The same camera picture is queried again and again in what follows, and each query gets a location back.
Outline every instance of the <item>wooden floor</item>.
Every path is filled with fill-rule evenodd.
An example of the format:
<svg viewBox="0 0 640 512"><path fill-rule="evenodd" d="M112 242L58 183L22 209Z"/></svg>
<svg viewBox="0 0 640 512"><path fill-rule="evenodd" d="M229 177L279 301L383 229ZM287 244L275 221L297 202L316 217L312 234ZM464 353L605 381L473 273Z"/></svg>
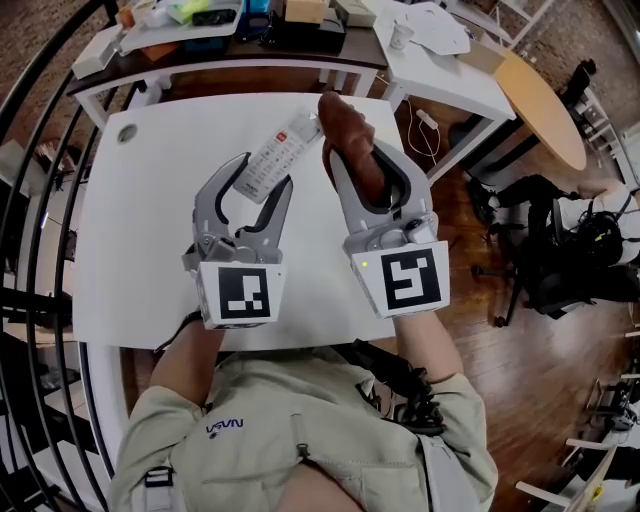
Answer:
<svg viewBox="0 0 640 512"><path fill-rule="evenodd" d="M175 80L165 99L231 92L320 92L322 86L316 78L317 72L301 69L199 72ZM345 91L350 87L351 81L347 80ZM370 96L379 98L383 90L384 84L376 81ZM411 102L439 123L443 133L439 155L446 154L449 125L468 114L417 98L411 98ZM431 159L416 154L406 143L406 102L398 109L396 120L405 150L428 170L433 165ZM414 146L428 151L415 123L411 135ZM521 129L505 148L526 135L526 129ZM435 148L437 137L432 132L429 140ZM544 147L538 146L495 179L542 173L570 189L580 178L606 175L611 172L608 169L609 163L598 164L594 155L589 155L589 167L583 173L563 169ZM471 265L500 267L501 260L497 250L485 242L485 228L473 216L462 172L451 170L434 184L432 193L440 217L439 237L450 244L451 305L438 316L452 334L466 373L486 403L489 448L500 470L492 510L536 510L540 503L529 504L527 496L514 485L524 480L554 489L566 479L567 473L558 468L566 453L564 441L585 431L587 418L582 411L594 380L613 381L628 365L630 347L621 337L631 328L626 305L601 302L583 306L557 321L520 308L512 325L493 327L494 315L506 312L510 287L500 279L471 276ZM127 387L135 401L146 387L151 365L148 354L124 352L130 381Z"/></svg>

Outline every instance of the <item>shirt logo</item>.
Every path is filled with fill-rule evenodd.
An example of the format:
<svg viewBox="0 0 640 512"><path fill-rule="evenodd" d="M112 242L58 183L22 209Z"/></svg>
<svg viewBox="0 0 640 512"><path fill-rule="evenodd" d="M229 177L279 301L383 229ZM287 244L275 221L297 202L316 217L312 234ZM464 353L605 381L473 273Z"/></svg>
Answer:
<svg viewBox="0 0 640 512"><path fill-rule="evenodd" d="M209 439L215 439L220 431L224 428L242 428L244 426L244 419L240 418L239 420L235 418L231 418L228 420L222 420L214 423L210 427L207 427L207 434L209 434Z"/></svg>

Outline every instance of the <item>white cable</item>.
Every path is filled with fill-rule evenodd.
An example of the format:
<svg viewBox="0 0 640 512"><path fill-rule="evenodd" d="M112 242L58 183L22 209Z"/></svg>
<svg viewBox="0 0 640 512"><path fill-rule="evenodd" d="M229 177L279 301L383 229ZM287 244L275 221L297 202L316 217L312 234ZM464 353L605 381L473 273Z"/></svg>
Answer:
<svg viewBox="0 0 640 512"><path fill-rule="evenodd" d="M424 121L420 120L420 123L418 123L418 129L420 130L420 133L422 134L424 141L427 143L427 146L429 146L429 151L431 151L431 153L425 153L424 151L420 151L419 149L416 149L416 147L411 143L411 126L413 126L413 110L412 110L411 102L407 99L405 99L404 101L406 101L409 104L409 130L407 131L407 142L409 143L409 146L411 147L411 149L413 149L416 153L431 157L431 159L433 160L433 165L436 165L437 162L436 162L435 156L438 153L438 151L440 151L440 130L436 129L436 132L438 133L438 147L436 149L436 152L434 153L433 150L431 149L431 145L429 144L429 141L427 140L427 136L422 131L422 123Z"/></svg>

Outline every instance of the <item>cup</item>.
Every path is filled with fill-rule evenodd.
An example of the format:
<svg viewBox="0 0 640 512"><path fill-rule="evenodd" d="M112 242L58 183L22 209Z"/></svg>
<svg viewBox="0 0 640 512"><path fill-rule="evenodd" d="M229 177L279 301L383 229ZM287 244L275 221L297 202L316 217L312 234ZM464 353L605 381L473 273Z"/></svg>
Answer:
<svg viewBox="0 0 640 512"><path fill-rule="evenodd" d="M394 50L404 50L414 33L411 27L403 25L402 23L396 23L393 27L393 34L391 34L389 46Z"/></svg>

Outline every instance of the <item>shoe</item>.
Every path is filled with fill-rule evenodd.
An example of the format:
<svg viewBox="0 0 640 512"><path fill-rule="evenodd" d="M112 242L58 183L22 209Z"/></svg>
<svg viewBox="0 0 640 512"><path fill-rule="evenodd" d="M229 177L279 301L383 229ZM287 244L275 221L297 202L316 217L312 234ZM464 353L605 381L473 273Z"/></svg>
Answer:
<svg viewBox="0 0 640 512"><path fill-rule="evenodd" d="M484 188L477 178L467 182L467 192L476 218L484 224L492 224L495 210L489 206L489 200L495 194Z"/></svg>

